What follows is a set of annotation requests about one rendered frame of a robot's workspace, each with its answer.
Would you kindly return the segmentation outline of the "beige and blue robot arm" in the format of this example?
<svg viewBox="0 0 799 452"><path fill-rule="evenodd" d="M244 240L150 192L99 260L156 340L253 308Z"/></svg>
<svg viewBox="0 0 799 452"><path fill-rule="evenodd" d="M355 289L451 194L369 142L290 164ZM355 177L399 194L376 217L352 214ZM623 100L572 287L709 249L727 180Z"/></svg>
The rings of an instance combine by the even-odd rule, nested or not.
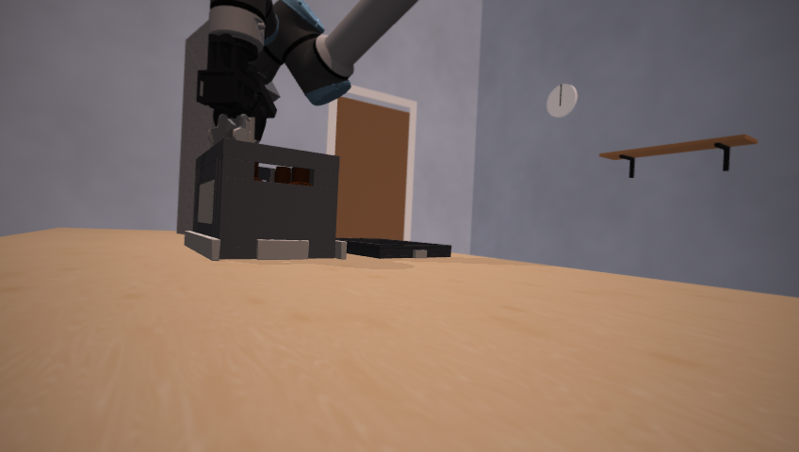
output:
<svg viewBox="0 0 799 452"><path fill-rule="evenodd" d="M246 72L269 119L277 109L265 85L281 65L312 105L328 104L349 91L353 64L418 0L360 0L329 36L320 35L324 26L303 0L267 0L266 14L265 1L210 0L208 35L229 33L258 48Z"/></svg>

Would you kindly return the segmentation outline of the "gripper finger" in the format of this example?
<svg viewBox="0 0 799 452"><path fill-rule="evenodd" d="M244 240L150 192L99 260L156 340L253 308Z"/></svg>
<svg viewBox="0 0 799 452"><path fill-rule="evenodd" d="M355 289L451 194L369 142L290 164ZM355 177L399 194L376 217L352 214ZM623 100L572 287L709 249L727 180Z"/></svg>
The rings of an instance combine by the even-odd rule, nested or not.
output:
<svg viewBox="0 0 799 452"><path fill-rule="evenodd" d="M267 122L265 102L258 100L256 107L250 112L249 117L241 114L239 126L233 131L233 139L258 143L261 140Z"/></svg>
<svg viewBox="0 0 799 452"><path fill-rule="evenodd" d="M230 120L229 112L214 109L213 119L216 127L208 131L209 141L216 145L224 138L232 139L236 125Z"/></svg>

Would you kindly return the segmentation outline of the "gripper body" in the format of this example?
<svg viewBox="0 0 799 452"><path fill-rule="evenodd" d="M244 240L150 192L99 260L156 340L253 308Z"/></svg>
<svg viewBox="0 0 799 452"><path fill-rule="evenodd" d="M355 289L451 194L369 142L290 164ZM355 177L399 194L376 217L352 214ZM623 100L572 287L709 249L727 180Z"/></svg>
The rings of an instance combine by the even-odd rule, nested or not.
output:
<svg viewBox="0 0 799 452"><path fill-rule="evenodd" d="M262 100L259 86L246 72L248 61L257 58L258 48L251 42L232 37L229 33L209 34L207 70L198 71L197 102L229 112L234 119L241 114L249 117L258 100ZM201 81L204 82L203 96L200 95Z"/></svg>

